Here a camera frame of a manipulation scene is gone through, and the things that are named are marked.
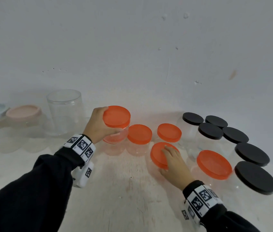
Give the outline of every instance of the hand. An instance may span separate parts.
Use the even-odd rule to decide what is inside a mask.
[[[83,132],[83,134],[90,137],[93,144],[100,142],[103,138],[105,138],[108,135],[117,134],[123,130],[122,128],[110,128],[106,126],[106,124],[103,121],[103,113],[107,109],[108,107],[95,108]]]
[[[172,147],[167,147],[162,150],[168,162],[169,170],[160,169],[160,173],[173,186],[183,191],[195,179],[192,177],[188,166],[182,159],[181,154]]]

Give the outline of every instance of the black lid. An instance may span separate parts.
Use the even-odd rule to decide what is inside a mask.
[[[223,136],[223,131],[216,125],[210,123],[202,123],[198,127],[198,131],[205,137],[219,140]]]
[[[235,147],[235,152],[243,160],[254,163],[261,167],[266,166],[270,162],[270,158],[264,151],[249,143],[237,144]]]
[[[185,112],[182,115],[182,119],[191,125],[200,125],[201,123],[204,122],[204,119],[201,116],[199,116],[198,114],[191,113],[191,112]]]
[[[227,126],[227,121],[225,121],[224,119],[218,116],[207,116],[205,118],[205,122],[213,124],[213,125],[217,125],[221,129]]]
[[[260,166],[241,161],[235,166],[235,174],[250,189],[263,195],[273,193],[273,177]]]
[[[231,127],[224,127],[223,129],[223,136],[225,139],[229,140],[232,143],[240,143],[240,142],[248,142],[249,138],[246,134],[238,129],[231,128]]]

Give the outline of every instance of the person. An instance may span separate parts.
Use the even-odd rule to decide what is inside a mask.
[[[107,127],[103,122],[103,113],[107,109],[95,108],[83,134],[72,137],[53,156],[39,156],[30,172],[0,190],[0,231],[59,230],[74,181],[71,171],[88,165],[95,150],[94,144],[121,131]],[[212,201],[210,207],[198,210],[200,204],[206,206],[204,201],[193,202],[189,198],[198,194],[196,189],[204,187],[203,183],[193,179],[178,151],[165,147],[163,152],[169,170],[161,169],[162,176],[183,192],[190,209],[194,210],[191,213],[195,213],[207,231],[258,231],[241,216],[227,211],[222,203],[218,203],[218,198]],[[208,190],[205,193],[205,197],[215,195]]]

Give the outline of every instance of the person's right arm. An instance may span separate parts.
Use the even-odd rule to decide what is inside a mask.
[[[218,196],[207,186],[204,186],[203,182],[195,180],[177,150],[166,146],[163,152],[169,169],[160,169],[161,175],[183,192],[187,200],[186,205],[189,205],[188,210],[193,210],[191,213],[198,217],[200,224],[204,225],[207,232],[259,232],[246,219],[228,211]],[[195,199],[200,200],[202,198],[201,194],[214,199],[210,206],[206,205],[202,200],[200,202],[194,201]]]

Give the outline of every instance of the tabletop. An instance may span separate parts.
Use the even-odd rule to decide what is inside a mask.
[[[187,153],[180,151],[187,160]],[[34,154],[23,149],[0,153],[0,189],[30,171],[39,155],[53,152],[54,146]],[[72,188],[59,231],[193,231],[181,212],[182,192],[155,174],[148,158],[130,155],[124,144],[99,143],[92,157],[94,170],[85,188]],[[265,169],[273,176],[273,165]],[[260,231],[272,232],[273,195],[242,216]]]

